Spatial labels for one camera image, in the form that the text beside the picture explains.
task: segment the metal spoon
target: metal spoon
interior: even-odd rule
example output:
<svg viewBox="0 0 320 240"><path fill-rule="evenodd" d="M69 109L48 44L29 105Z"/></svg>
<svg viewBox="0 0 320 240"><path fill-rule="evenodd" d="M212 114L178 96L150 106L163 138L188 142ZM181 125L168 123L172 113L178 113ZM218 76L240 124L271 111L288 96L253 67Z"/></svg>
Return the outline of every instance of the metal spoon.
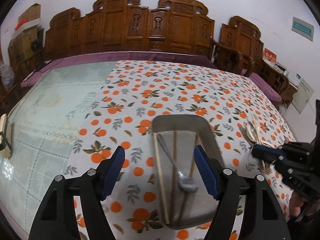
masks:
<svg viewBox="0 0 320 240"><path fill-rule="evenodd" d="M176 171L178 173L178 186L179 188L188 193L196 193L198 191L198 186L195 182L195 180L192 177L184 175L178 168L176 162L172 158L172 155L170 154L167 144L165 143L163 136L161 134L157 134L157 140L162 147L165 154L168 156L169 160L172 162L172 164L175 166Z"/></svg>

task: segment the silver screw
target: silver screw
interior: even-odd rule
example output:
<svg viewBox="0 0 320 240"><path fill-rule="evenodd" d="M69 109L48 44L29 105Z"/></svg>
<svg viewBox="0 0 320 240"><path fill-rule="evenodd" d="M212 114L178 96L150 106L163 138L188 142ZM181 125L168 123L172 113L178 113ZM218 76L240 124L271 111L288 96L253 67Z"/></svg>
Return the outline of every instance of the silver screw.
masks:
<svg viewBox="0 0 320 240"><path fill-rule="evenodd" d="M230 169L224 169L224 170L223 170L223 173L226 174L226 175L231 175L231 174L232 174L232 170L230 170Z"/></svg>
<svg viewBox="0 0 320 240"><path fill-rule="evenodd" d="M54 177L54 180L55 181L60 181L60 180L62 180L62 178L63 178L62 175L57 175L57 176Z"/></svg>
<svg viewBox="0 0 320 240"><path fill-rule="evenodd" d="M94 170L94 169L88 170L88 171L87 171L87 174L88 174L89 176L92 176L92 175L96 174L96 170Z"/></svg>
<svg viewBox="0 0 320 240"><path fill-rule="evenodd" d="M259 180L259 181L264 181L264 177L259 174L259 175L257 176L257 180Z"/></svg>

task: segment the white wall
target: white wall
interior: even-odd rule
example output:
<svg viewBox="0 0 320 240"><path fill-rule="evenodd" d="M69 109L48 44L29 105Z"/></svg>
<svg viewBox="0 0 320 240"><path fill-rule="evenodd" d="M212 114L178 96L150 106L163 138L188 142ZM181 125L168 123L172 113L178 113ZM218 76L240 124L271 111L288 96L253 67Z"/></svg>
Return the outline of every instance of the white wall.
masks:
<svg viewBox="0 0 320 240"><path fill-rule="evenodd" d="M7 47L17 25L19 15L34 3L41 4L41 23L47 30L51 18L70 7L84 15L92 11L96 0L18 0L1 25L1 48L5 62L9 62ZM209 9L208 16L215 19L214 38L219 39L222 23L239 15L256 24L261 30L265 47L277 54L277 61L289 70L298 72L315 90L312 101L320 94L320 27L303 0L199 0ZM158 0L141 0L142 6L156 8ZM292 17L315 26L313 42L291 31ZM315 134L315 114L307 106L300 115L290 106L286 119L298 140L311 141Z"/></svg>

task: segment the blue gripper pad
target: blue gripper pad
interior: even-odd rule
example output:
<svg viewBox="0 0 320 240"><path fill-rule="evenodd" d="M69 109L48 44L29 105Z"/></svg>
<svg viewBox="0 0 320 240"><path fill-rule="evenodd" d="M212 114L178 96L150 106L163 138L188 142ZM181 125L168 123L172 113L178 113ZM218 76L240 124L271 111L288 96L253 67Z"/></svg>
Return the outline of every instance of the blue gripper pad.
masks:
<svg viewBox="0 0 320 240"><path fill-rule="evenodd" d="M213 196L214 199L218 199L219 191L217 178L198 146L193 151L193 155L207 192L209 195Z"/></svg>
<svg viewBox="0 0 320 240"><path fill-rule="evenodd" d="M114 152L115 157L112 158L112 163L107 171L106 175L103 178L103 189L102 189L102 197L106 199L107 196L111 195L112 190L116 184L119 173L122 169L122 165L124 163L124 149L122 147L118 147Z"/></svg>

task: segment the metal tray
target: metal tray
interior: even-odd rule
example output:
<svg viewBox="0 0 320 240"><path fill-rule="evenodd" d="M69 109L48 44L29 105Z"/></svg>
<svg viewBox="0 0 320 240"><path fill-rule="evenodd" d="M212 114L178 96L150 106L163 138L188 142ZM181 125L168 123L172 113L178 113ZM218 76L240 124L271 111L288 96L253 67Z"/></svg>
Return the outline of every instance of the metal tray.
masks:
<svg viewBox="0 0 320 240"><path fill-rule="evenodd" d="M215 136L206 119L194 114L159 115L152 121L159 207L162 221L171 228L183 229L212 221L218 202L207 193L200 173L193 160L193 150L201 145L207 155L224 167ZM193 176L199 186L191 194L181 191L177 173L156 140L161 133L179 169Z"/></svg>

